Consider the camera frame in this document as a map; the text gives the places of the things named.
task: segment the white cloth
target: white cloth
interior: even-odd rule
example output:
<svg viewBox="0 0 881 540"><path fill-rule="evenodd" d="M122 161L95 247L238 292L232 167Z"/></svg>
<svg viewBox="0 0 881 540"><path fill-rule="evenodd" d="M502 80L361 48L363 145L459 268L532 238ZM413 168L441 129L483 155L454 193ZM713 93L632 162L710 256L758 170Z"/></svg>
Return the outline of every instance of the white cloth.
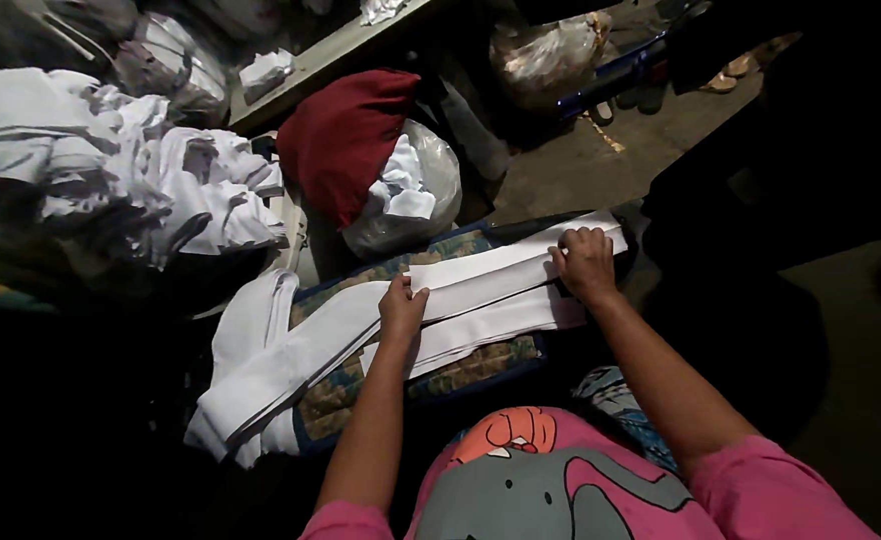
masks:
<svg viewBox="0 0 881 540"><path fill-rule="evenodd" d="M214 372L210 385L216 387L248 359L272 347L287 335L291 301L298 290L298 275L278 269L257 277L241 287L220 315L211 349ZM184 442L207 450L218 460L228 449L213 435L213 429L200 409L194 412ZM255 434L238 451L238 462L253 466L261 454L260 434Z"/></svg>
<svg viewBox="0 0 881 540"><path fill-rule="evenodd" d="M408 0L361 0L361 24L371 26L395 18Z"/></svg>
<svg viewBox="0 0 881 540"><path fill-rule="evenodd" d="M537 287L423 328L411 347L413 362L407 379L457 362L488 343L537 330L574 328L585 322L584 306L577 299L563 298L554 285ZM377 345L363 348L361 368L365 375Z"/></svg>
<svg viewBox="0 0 881 540"><path fill-rule="evenodd" d="M367 190L363 215L430 219L437 199L423 184L421 160L407 133L394 144L380 176Z"/></svg>
<svg viewBox="0 0 881 540"><path fill-rule="evenodd" d="M272 91L294 73L294 55L284 49L266 55L255 54L254 61L238 76L243 87L243 101L248 105Z"/></svg>
<svg viewBox="0 0 881 540"><path fill-rule="evenodd" d="M386 281L369 281L343 289L288 332L284 339L254 354L197 400L216 438L205 448L222 459L258 422L270 421L289 407L310 383L340 365L380 329L377 303L387 292Z"/></svg>
<svg viewBox="0 0 881 540"><path fill-rule="evenodd" d="M554 225L554 227L532 234L508 246L494 250L484 251L471 256L449 258L434 264L411 265L406 276L410 276L410 288L421 290L424 288L439 289L469 278L483 276L500 268L506 268L512 264L528 261L532 258L547 254L547 248L558 245L558 240L568 229L601 228L604 233L614 241L614 254L627 251L627 242L624 233L620 229L615 216L607 210L597 210L589 214L581 215L569 221Z"/></svg>
<svg viewBox="0 0 881 540"><path fill-rule="evenodd" d="M177 251L278 241L283 224L260 196L280 192L279 165L230 131L171 128L168 104L81 73L0 70L0 201L33 200L10 180L29 185L40 205L18 212L52 237L158 269Z"/></svg>

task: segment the hand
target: hand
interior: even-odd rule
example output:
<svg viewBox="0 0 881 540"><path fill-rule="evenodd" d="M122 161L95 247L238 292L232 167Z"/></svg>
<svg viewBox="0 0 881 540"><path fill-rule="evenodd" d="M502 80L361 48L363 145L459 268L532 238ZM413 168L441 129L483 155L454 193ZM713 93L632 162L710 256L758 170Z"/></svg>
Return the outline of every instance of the hand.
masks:
<svg viewBox="0 0 881 540"><path fill-rule="evenodd" d="M568 228L556 247L549 251L563 284L590 306L617 296L615 285L615 242L602 228Z"/></svg>
<svg viewBox="0 0 881 540"><path fill-rule="evenodd" d="M430 289L423 288L414 294L408 276L395 276L386 289L384 298L377 304L381 313L381 343L396 341L410 344L424 318L424 307Z"/></svg>

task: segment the red cloth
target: red cloth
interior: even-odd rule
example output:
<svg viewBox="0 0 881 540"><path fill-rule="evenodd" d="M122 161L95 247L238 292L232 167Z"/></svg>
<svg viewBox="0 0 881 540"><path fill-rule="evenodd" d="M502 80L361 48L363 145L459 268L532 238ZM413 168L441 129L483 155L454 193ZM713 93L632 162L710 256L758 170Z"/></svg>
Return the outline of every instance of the red cloth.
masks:
<svg viewBox="0 0 881 540"><path fill-rule="evenodd" d="M387 68L348 75L300 102L277 130L284 175L338 231L361 215L368 189L394 153L419 80Z"/></svg>

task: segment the pile of white fabric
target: pile of white fabric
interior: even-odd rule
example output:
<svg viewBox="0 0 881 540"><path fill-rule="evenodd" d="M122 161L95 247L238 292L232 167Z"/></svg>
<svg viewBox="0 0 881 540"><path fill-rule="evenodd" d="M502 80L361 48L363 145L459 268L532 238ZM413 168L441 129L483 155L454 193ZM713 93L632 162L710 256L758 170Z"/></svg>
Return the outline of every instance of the pile of white fabric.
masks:
<svg viewBox="0 0 881 540"><path fill-rule="evenodd" d="M384 170L367 190L363 215L430 219L437 199L423 184L423 171L410 137L402 133Z"/></svg>
<svg viewBox="0 0 881 540"><path fill-rule="evenodd" d="M243 101L254 104L284 83L294 73L294 55L277 49L266 55L255 54L254 61L237 75L243 87Z"/></svg>
<svg viewBox="0 0 881 540"><path fill-rule="evenodd" d="M398 16L408 0L361 0L361 25L373 26Z"/></svg>
<svg viewBox="0 0 881 540"><path fill-rule="evenodd" d="M0 230L37 225L157 269L277 242L260 197L280 193L278 164L233 132L173 127L168 104L73 71L0 70Z"/></svg>

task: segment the shoe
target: shoe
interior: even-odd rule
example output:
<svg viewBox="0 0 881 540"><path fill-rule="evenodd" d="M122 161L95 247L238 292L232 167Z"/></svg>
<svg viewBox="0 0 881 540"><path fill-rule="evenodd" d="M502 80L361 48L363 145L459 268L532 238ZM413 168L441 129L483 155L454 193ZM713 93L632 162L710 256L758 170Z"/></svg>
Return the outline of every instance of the shoe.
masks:
<svg viewBox="0 0 881 540"><path fill-rule="evenodd" d="M707 84L701 86L699 90L714 94L726 94L734 90L736 86L737 79L734 77L728 77L724 73L718 73L717 75L714 75L714 78L709 80Z"/></svg>
<svg viewBox="0 0 881 540"><path fill-rule="evenodd" d="M751 69L751 53L745 53L731 60L723 67L723 75L740 79Z"/></svg>

